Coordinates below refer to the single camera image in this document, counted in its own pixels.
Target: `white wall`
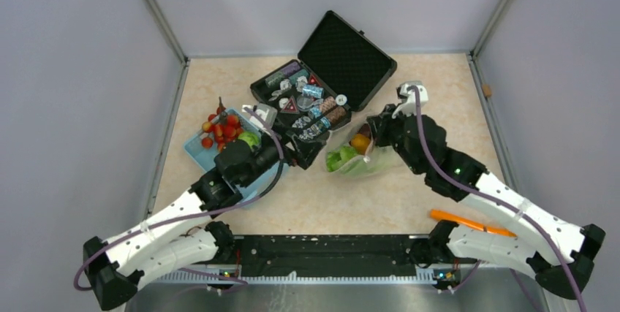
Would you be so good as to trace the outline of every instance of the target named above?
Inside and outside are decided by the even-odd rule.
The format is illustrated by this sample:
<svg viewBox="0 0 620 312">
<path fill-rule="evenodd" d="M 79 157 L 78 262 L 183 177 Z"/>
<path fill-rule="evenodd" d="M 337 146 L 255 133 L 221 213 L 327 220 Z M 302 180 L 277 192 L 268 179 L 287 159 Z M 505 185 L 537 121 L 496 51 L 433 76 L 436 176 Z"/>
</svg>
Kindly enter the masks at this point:
<svg viewBox="0 0 620 312">
<path fill-rule="evenodd" d="M 0 311 L 99 310 L 81 246 L 143 214 L 179 72 L 142 0 L 0 0 Z"/>
<path fill-rule="evenodd" d="M 297 53 L 333 9 L 390 52 L 471 50 L 498 0 L 158 0 L 189 56 Z"/>
<path fill-rule="evenodd" d="M 521 189 L 607 231 L 586 287 L 617 311 L 620 0 L 515 0 L 481 59 Z"/>
</svg>

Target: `red triangle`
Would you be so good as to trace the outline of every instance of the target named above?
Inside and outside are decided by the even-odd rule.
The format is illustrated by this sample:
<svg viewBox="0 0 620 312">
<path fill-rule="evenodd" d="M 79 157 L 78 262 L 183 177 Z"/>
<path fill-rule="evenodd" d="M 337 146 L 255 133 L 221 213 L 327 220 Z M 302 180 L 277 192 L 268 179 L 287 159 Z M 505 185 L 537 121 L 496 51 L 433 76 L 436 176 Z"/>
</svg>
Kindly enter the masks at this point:
<svg viewBox="0 0 620 312">
<path fill-rule="evenodd" d="M 295 98 L 289 99 L 289 102 L 280 110 L 281 113 L 299 113 Z"/>
<path fill-rule="evenodd" d="M 310 75 L 310 79 L 308 80 L 308 84 L 312 84 L 312 85 L 315 85 L 317 87 L 321 86 L 321 83 L 319 83 L 319 81 L 317 80 L 317 78 L 314 75 Z"/>
</svg>

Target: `orange tube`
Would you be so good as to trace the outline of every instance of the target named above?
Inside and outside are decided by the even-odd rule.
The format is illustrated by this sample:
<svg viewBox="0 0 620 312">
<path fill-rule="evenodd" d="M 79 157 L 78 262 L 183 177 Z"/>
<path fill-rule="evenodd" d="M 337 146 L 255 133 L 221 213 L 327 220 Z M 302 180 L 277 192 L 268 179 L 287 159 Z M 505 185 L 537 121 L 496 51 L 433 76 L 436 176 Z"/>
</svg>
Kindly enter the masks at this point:
<svg viewBox="0 0 620 312">
<path fill-rule="evenodd" d="M 505 235 L 507 237 L 516 237 L 516 235 L 506 229 L 502 228 L 493 228 L 493 227 L 485 227 L 483 224 L 478 222 L 474 222 L 467 218 L 459 217 L 457 215 L 453 215 L 452 213 L 440 211 L 440 210 L 431 210 L 431 218 L 436 221 L 441 221 L 442 219 L 456 222 L 458 224 L 463 224 L 464 226 L 468 226 L 469 228 L 477 229 L 482 232 L 489 232 L 492 234 Z"/>
</svg>

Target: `blue tray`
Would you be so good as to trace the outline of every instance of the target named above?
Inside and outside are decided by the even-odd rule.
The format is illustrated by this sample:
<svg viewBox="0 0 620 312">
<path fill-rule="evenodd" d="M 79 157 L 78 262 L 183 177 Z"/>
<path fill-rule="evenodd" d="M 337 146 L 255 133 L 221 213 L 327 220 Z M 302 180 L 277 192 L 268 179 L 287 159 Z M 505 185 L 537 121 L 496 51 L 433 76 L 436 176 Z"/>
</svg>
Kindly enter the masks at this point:
<svg viewBox="0 0 620 312">
<path fill-rule="evenodd" d="M 226 109 L 226 113 L 228 114 L 232 113 L 233 115 L 239 116 L 239 121 L 241 122 L 241 126 L 243 127 L 244 130 L 258 134 L 258 135 L 261 135 L 263 133 L 255 125 L 250 123 L 237 110 Z M 219 120 L 218 118 L 215 118 L 213 119 L 212 122 L 217 123 L 218 120 Z M 189 155 L 189 157 L 192 158 L 194 162 L 196 162 L 198 167 L 203 169 L 203 171 L 207 172 L 207 171 L 212 170 L 215 167 L 214 159 L 215 159 L 215 156 L 217 156 L 219 152 L 217 151 L 217 147 L 216 147 L 217 144 L 214 144 L 213 147 L 210 149 L 203 148 L 202 144 L 200 144 L 200 141 L 202 139 L 201 137 L 204 134 L 205 133 L 202 131 L 202 129 L 199 130 L 196 134 L 194 134 L 194 136 L 190 137 L 185 142 L 185 144 L 183 145 L 183 149 Z M 239 192 L 241 193 L 241 195 L 243 195 L 243 199 L 249 200 L 257 196 L 260 191 L 262 191 L 264 188 L 266 188 L 269 185 L 269 183 L 271 182 L 271 179 L 273 179 L 273 176 L 276 175 L 277 169 L 278 169 L 278 163 L 276 162 L 276 164 L 273 165 L 267 172 L 263 173 L 260 177 L 258 177 L 258 179 L 256 179 L 252 184 L 250 184 L 246 188 L 242 188 L 238 186 L 237 189 L 239 189 Z M 286 173 L 288 169 L 289 169 L 289 165 L 284 164 L 284 168 L 282 169 L 282 174 Z"/>
</svg>

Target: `beige tabletop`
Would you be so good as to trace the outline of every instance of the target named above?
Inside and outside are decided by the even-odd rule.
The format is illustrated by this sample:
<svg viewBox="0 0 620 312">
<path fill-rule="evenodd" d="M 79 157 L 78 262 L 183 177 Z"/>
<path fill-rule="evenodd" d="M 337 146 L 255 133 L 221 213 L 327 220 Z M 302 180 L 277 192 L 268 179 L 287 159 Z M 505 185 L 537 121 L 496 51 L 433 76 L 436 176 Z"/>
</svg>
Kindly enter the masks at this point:
<svg viewBox="0 0 620 312">
<path fill-rule="evenodd" d="M 354 121 L 397 102 L 396 87 L 421 80 L 429 103 L 423 112 L 447 130 L 448 145 L 484 163 L 500 175 L 499 163 L 465 54 L 393 55 L 398 69 Z M 217 107 L 255 104 L 249 86 L 292 57 L 192 59 L 167 152 L 155 211 L 168 206 L 201 175 L 183 150 Z M 404 164 L 367 178 L 328 174 L 325 151 L 307 170 L 293 167 L 271 193 L 248 208 L 218 217 L 240 234 L 398 234 L 427 233 L 435 221 L 431 209 L 445 210 L 493 225 L 486 216 L 432 192 L 423 175 Z"/>
</svg>

